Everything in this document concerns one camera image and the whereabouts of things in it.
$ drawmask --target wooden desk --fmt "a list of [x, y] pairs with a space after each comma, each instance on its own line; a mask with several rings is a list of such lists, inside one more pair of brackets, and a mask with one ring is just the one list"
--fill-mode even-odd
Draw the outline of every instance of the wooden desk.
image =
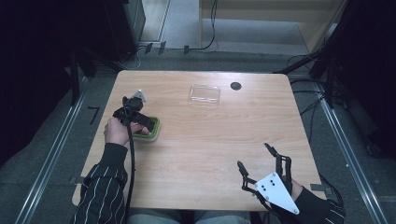
[[[242, 84], [241, 90], [230, 88], [235, 81]], [[219, 104], [193, 104], [193, 84], [219, 87]], [[275, 158], [264, 142], [291, 157], [292, 176], [302, 185], [309, 189], [309, 184], [320, 183], [288, 78], [214, 72], [120, 72], [82, 176], [102, 157], [107, 120], [121, 107], [122, 97], [138, 89], [147, 98], [141, 112], [159, 118], [162, 127], [154, 143], [135, 142], [132, 207], [263, 210], [241, 190], [236, 162], [243, 162], [256, 180], [273, 172]], [[129, 155], [125, 169], [131, 169]], [[79, 202], [79, 189], [74, 204]]]
[[[202, 19], [210, 19], [214, 0], [199, 0], [199, 45]], [[246, 21], [295, 21], [309, 52], [317, 50], [347, 0], [220, 0], [217, 19]]]

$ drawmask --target gray carpet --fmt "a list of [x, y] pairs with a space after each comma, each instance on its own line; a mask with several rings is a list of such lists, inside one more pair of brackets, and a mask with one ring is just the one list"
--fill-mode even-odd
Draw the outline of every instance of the gray carpet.
[[[289, 55], [195, 51], [183, 55], [180, 50], [166, 50], [164, 54], [158, 55], [156, 49], [149, 54], [141, 52], [139, 55], [141, 64], [138, 69], [140, 70], [255, 73], [272, 72], [284, 68], [290, 58]], [[136, 67], [138, 60], [134, 58], [124, 64]], [[98, 69], [96, 77], [90, 78], [85, 100], [53, 174], [50, 176], [49, 183], [35, 209], [31, 223], [67, 223], [74, 214], [76, 208], [71, 203], [71, 198], [75, 186], [69, 184], [68, 181], [70, 176], [80, 174], [97, 128], [103, 129], [103, 127], [98, 127], [98, 122], [117, 76], [107, 67], [98, 66]], [[301, 70], [303, 74], [306, 68], [303, 67]], [[305, 82], [295, 83], [292, 87], [295, 91], [313, 89], [312, 83]], [[300, 111], [318, 99], [314, 93], [295, 93], [295, 98]], [[56, 133], [62, 125], [70, 101], [71, 94], [68, 93], [42, 125], [31, 144], [1, 167], [0, 223], [12, 223], [16, 220], [26, 194], [34, 183]], [[100, 107], [98, 117], [92, 125], [90, 122], [94, 111], [88, 109], [88, 106]], [[392, 178], [395, 162], [369, 157], [348, 113], [340, 106], [336, 107], [336, 111], [376, 193], [378, 196], [384, 196], [383, 199], [387, 199], [385, 196], [394, 194], [392, 187], [396, 186], [395, 179]], [[307, 136], [310, 133], [311, 115], [312, 111], [302, 115]], [[320, 105], [316, 109], [312, 127], [311, 147], [318, 171], [326, 176], [344, 197], [347, 212], [346, 223], [373, 223]], [[392, 212], [393, 205], [394, 201], [391, 200], [382, 203], [389, 223], [396, 223], [396, 216]]]

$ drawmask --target floor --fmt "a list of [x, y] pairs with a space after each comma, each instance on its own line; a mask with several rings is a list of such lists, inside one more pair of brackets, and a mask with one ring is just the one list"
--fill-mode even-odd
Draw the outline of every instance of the floor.
[[[152, 49], [149, 53], [141, 51], [136, 57], [123, 62], [124, 66], [139, 70], [271, 73], [301, 58], [293, 56], [307, 53], [295, 24], [244, 24], [218, 20], [216, 36], [219, 40], [208, 50], [211, 52], [191, 51], [184, 55], [183, 50], [172, 49], [183, 49], [185, 45], [197, 47], [197, 1], [170, 0], [167, 9], [165, 6], [168, 1], [144, 0], [144, 4], [160, 2], [161, 7], [158, 8], [161, 9], [155, 9], [159, 10], [156, 13], [154, 9], [150, 12], [149, 5], [144, 5], [148, 17], [154, 14], [158, 17], [154, 20], [157, 22], [155, 29], [147, 32], [145, 29], [141, 44], [154, 42], [153, 46], [159, 46], [158, 43], [166, 41], [166, 50], [162, 54], [158, 53], [158, 49]], [[210, 26], [205, 29], [205, 43], [211, 38], [210, 31]], [[71, 196], [75, 186], [69, 180], [71, 176], [80, 174], [92, 139], [96, 131], [102, 128], [98, 127], [99, 118], [117, 77], [111, 69], [101, 64], [97, 64], [97, 67], [96, 77], [81, 76], [83, 97], [80, 98], [78, 108], [70, 107], [71, 93], [68, 93], [42, 125], [32, 143], [0, 168], [0, 223], [67, 223], [73, 215], [76, 208], [71, 204]], [[288, 74], [290, 81], [307, 78], [307, 67]], [[311, 92], [318, 90], [315, 83], [300, 81], [291, 86], [300, 111], [318, 100], [318, 95]], [[100, 108], [93, 123], [94, 111], [89, 107]], [[43, 164], [47, 164], [50, 158], [48, 155], [51, 155], [58, 139], [57, 134], [62, 129], [64, 120], [69, 118], [68, 113], [73, 110], [76, 115], [67, 129], [68, 135], [60, 143], [59, 154], [52, 157], [51, 174], [47, 180], [37, 183]], [[326, 104], [321, 102], [316, 110], [304, 113], [302, 121], [318, 171], [343, 196], [346, 223], [396, 223], [393, 212], [396, 203], [396, 180], [393, 178], [395, 161], [387, 158], [374, 159], [366, 153], [365, 143], [342, 105], [335, 105], [334, 110], [329, 111]], [[337, 123], [340, 124], [341, 131], [335, 127]], [[346, 137], [344, 141], [340, 140], [340, 133]], [[40, 191], [40, 188], [34, 188], [36, 185], [43, 185], [44, 188]], [[32, 195], [37, 196], [36, 200], [31, 200], [31, 204], [24, 206]], [[328, 193], [329, 198], [333, 196], [331, 192]], [[377, 200], [380, 209], [371, 207], [372, 204], [369, 203], [372, 201], [367, 201], [368, 199]]]

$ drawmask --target person's leg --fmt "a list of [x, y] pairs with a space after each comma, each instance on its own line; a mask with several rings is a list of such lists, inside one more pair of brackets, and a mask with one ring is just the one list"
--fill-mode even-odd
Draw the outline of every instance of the person's leg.
[[180, 224], [178, 210], [134, 208], [129, 210], [128, 224]]
[[196, 211], [196, 224], [250, 224], [250, 213], [239, 211]]

